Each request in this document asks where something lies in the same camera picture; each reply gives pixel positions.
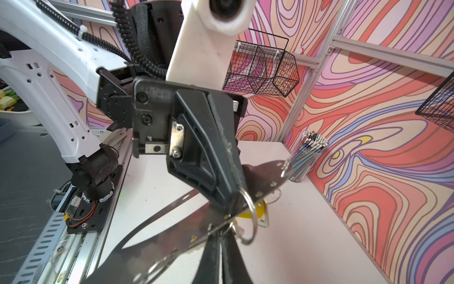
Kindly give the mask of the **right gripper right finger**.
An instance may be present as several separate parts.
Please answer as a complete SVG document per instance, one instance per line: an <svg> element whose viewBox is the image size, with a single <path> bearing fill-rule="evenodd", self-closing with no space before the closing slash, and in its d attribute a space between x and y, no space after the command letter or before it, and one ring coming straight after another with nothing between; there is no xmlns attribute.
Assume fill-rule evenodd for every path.
<svg viewBox="0 0 454 284"><path fill-rule="evenodd" d="M253 284L232 231L221 237L221 249L223 283Z"/></svg>

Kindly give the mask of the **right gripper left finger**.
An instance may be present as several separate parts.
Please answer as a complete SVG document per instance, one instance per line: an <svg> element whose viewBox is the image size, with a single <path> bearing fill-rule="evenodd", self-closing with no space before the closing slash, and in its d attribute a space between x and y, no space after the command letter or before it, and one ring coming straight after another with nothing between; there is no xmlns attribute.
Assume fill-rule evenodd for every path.
<svg viewBox="0 0 454 284"><path fill-rule="evenodd" d="M200 262L200 283L218 284L221 244L219 233L211 235L205 245Z"/></svg>

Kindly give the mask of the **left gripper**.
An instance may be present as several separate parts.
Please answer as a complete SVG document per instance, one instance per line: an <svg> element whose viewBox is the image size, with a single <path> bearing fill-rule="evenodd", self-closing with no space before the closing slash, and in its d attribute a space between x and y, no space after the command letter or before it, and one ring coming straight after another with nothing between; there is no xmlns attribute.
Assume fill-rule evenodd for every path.
<svg viewBox="0 0 454 284"><path fill-rule="evenodd" d="M96 107L113 123L109 130L132 129L138 152L145 143L170 141L171 120L184 128L180 158L168 157L169 173L197 189L223 214L239 213L247 183L235 138L231 97L206 88L150 78L139 67L100 76Z"/></svg>

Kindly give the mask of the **yellow tag key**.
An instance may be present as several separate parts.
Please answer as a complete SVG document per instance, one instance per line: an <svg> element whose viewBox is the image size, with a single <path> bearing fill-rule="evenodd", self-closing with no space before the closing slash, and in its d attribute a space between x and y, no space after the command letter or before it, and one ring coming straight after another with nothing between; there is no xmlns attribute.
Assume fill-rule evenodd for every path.
<svg viewBox="0 0 454 284"><path fill-rule="evenodd" d="M268 205L265 200L262 200L259 203L255 204L254 212L257 215L258 225L264 228L269 227L270 219L268 216ZM253 213L250 210L247 210L244 213L241 213L238 217L244 219L253 219Z"/></svg>

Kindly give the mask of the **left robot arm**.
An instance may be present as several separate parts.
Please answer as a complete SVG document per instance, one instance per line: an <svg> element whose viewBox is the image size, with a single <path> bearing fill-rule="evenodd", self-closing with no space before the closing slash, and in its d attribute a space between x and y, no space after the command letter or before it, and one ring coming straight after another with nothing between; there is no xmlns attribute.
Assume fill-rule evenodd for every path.
<svg viewBox="0 0 454 284"><path fill-rule="evenodd" d="M235 148L247 102L223 86L254 1L110 1L115 28L77 25L51 1L1 2L1 79L56 143L87 202L114 192L118 153L86 115L131 129L134 156L165 155L170 174L224 214L245 205Z"/></svg>

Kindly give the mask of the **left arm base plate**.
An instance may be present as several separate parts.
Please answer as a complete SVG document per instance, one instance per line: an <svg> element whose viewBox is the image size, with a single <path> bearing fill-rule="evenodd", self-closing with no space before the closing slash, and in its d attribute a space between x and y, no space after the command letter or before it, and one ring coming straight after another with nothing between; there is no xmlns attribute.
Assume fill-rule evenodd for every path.
<svg viewBox="0 0 454 284"><path fill-rule="evenodd" d="M107 213L118 191L118 184L123 166L120 165L111 175L112 189L108 196L100 201L88 201L82 191L71 183L65 186L64 195L56 207L63 214L68 234L101 231L106 224Z"/></svg>

